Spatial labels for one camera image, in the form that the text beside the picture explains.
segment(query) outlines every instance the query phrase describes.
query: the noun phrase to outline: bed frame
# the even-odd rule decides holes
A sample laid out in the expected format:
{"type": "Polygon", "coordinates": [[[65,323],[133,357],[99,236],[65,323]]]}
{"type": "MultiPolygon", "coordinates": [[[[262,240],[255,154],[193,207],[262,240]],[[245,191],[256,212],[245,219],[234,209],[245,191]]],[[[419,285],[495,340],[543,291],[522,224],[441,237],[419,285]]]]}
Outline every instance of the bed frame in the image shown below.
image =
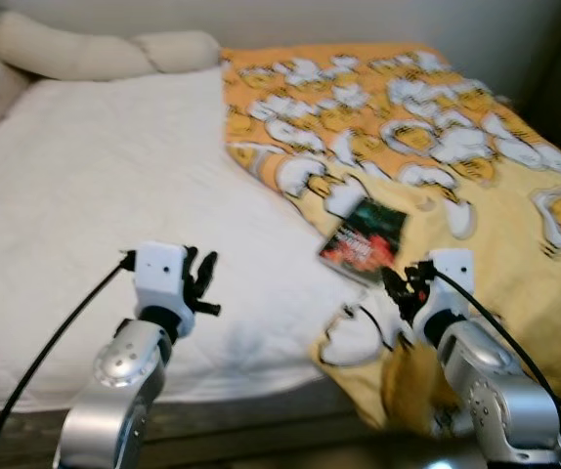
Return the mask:
{"type": "MultiPolygon", "coordinates": [[[[0,440],[0,469],[52,467],[65,412],[14,413],[0,440]]],[[[140,469],[245,458],[378,435],[329,378],[263,398],[157,404],[140,469]]]]}

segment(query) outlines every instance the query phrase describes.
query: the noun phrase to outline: mattress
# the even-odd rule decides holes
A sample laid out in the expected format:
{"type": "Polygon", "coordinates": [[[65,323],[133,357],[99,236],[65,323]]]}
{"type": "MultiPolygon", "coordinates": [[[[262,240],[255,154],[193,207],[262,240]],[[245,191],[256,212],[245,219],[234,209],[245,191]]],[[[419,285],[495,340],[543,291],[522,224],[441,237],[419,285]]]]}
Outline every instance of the mattress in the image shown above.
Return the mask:
{"type": "MultiPolygon", "coordinates": [[[[219,252],[177,342],[163,402],[263,396],[321,375],[307,356],[358,287],[321,265],[321,238],[224,153],[218,68],[110,83],[41,81],[0,123],[0,406],[54,329],[147,239],[219,252]]],[[[18,411],[66,408],[135,304],[121,274],[37,372],[18,411]]]]}

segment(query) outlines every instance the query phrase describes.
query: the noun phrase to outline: bed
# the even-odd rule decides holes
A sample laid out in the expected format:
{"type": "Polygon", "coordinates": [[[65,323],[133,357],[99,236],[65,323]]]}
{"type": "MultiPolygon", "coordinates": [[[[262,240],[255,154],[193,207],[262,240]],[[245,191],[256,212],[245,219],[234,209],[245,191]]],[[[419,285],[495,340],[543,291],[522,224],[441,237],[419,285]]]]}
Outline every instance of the bed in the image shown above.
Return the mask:
{"type": "MultiPolygon", "coordinates": [[[[0,405],[118,250],[154,238],[219,252],[206,297],[223,313],[198,318],[176,346],[151,440],[351,415],[306,349],[356,287],[316,262],[317,233],[226,157],[221,93],[219,68],[109,84],[43,80],[0,122],[0,405]],[[283,393],[301,385],[295,397],[283,393]],[[217,404],[235,400],[235,411],[217,404]]],[[[120,275],[65,335],[16,407],[9,431],[24,436],[20,448],[43,435],[54,451],[58,410],[133,306],[131,278],[120,275]]],[[[7,463],[17,456],[8,442],[7,463]]],[[[212,447],[205,456],[219,458],[212,447]]],[[[188,462],[177,452],[175,462],[188,462]]]]}

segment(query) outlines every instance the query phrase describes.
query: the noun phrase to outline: book cover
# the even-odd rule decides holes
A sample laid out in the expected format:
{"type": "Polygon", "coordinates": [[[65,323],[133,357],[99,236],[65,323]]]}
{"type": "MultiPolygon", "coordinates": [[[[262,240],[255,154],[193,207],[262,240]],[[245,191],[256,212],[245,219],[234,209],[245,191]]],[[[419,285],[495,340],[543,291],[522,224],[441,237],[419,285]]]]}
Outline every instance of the book cover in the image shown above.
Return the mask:
{"type": "Polygon", "coordinates": [[[406,213],[364,198],[324,245],[320,258],[361,283],[379,283],[380,269],[393,266],[406,219],[406,213]]]}

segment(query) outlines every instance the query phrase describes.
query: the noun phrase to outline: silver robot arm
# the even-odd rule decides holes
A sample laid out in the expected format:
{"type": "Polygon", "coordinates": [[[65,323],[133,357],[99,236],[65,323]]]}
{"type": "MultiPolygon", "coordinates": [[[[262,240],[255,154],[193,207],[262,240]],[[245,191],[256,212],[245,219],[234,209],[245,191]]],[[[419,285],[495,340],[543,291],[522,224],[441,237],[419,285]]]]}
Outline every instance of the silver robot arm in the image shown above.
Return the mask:
{"type": "Polygon", "coordinates": [[[190,275],[193,247],[147,242],[136,251],[136,320],[125,320],[94,361],[93,375],[65,418],[54,469],[133,469],[152,402],[165,381],[172,345],[194,327],[194,312],[217,316],[199,301],[217,254],[190,275]]]}
{"type": "MultiPolygon", "coordinates": [[[[470,251],[431,251],[429,261],[472,293],[470,251]]],[[[427,280],[418,267],[406,268],[406,275],[407,281],[385,271],[385,288],[414,335],[437,348],[489,467],[561,467],[558,410],[549,394],[510,351],[469,320],[467,301],[456,290],[441,278],[427,280]]]]}

